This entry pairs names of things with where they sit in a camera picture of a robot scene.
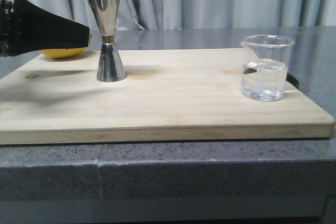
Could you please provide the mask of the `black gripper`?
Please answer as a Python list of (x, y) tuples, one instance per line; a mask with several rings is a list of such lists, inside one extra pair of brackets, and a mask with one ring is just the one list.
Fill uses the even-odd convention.
[[(13, 52), (9, 39), (13, 25)], [(55, 15), (28, 0), (1, 0), (1, 57), (43, 49), (83, 48), (90, 28)]]

